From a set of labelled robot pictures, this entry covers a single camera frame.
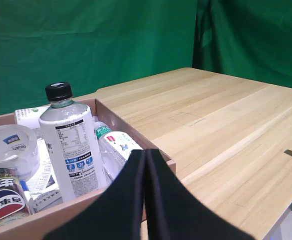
wood grain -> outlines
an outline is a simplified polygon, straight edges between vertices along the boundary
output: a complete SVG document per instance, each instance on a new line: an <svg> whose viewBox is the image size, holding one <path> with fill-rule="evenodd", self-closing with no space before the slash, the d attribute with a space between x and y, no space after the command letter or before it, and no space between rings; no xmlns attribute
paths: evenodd
<svg viewBox="0 0 292 240"><path fill-rule="evenodd" d="M182 68L87 97L170 155L197 199L257 239L291 206L292 88Z"/></svg>

roll of tape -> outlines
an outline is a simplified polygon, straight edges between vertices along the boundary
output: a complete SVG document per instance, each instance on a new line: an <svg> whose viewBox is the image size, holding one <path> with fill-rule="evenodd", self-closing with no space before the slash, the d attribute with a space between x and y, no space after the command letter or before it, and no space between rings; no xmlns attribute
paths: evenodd
<svg viewBox="0 0 292 240"><path fill-rule="evenodd" d="M0 168L13 169L19 180L29 180L40 165L37 136L22 125L0 126Z"/></svg>

plastic water bottle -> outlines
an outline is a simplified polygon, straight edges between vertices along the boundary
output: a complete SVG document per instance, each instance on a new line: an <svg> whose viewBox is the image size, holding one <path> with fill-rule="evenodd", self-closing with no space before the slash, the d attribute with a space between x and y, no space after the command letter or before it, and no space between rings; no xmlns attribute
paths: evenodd
<svg viewBox="0 0 292 240"><path fill-rule="evenodd" d="M46 86L51 106L39 124L64 202L106 185L88 105L72 100L67 82Z"/></svg>
<svg viewBox="0 0 292 240"><path fill-rule="evenodd" d="M131 151L142 148L125 132L112 131L101 121L95 122L94 126L104 168L115 179Z"/></svg>

blue icon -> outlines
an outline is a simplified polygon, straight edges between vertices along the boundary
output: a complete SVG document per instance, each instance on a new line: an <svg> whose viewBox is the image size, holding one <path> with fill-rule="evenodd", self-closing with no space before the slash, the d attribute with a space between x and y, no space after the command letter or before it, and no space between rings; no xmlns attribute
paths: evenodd
<svg viewBox="0 0 292 240"><path fill-rule="evenodd" d="M76 166L74 164L69 164L67 165L67 169L70 172L74 172L75 171Z"/></svg>
<svg viewBox="0 0 292 240"><path fill-rule="evenodd" d="M88 166L92 164L92 157L86 159L86 163Z"/></svg>
<svg viewBox="0 0 292 240"><path fill-rule="evenodd" d="M122 147L122 151L128 149L128 145L120 145L120 147Z"/></svg>
<svg viewBox="0 0 292 240"><path fill-rule="evenodd" d="M78 169L81 170L81 169L83 169L84 167L85 167L85 161L81 161L81 162L78 162L78 163L77 163L77 168L78 168Z"/></svg>

open cardboard box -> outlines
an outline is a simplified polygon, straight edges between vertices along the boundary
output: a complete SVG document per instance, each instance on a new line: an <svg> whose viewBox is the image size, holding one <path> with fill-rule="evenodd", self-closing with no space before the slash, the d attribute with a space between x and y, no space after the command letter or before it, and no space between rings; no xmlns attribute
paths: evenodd
<svg viewBox="0 0 292 240"><path fill-rule="evenodd" d="M143 149L157 148L151 141L141 135L132 126L126 123L118 115L108 109L95 98L80 100L90 106L94 116L98 116L99 121L106 123L114 131L126 132ZM14 124L13 113L0 115L0 125ZM170 169L176 173L176 164L171 158L161 151ZM62 203L58 206L41 211L34 215L17 220L11 224L0 227L0 240L30 239L39 240L51 230L61 226L96 200L106 188L90 192L72 201Z"/></svg>

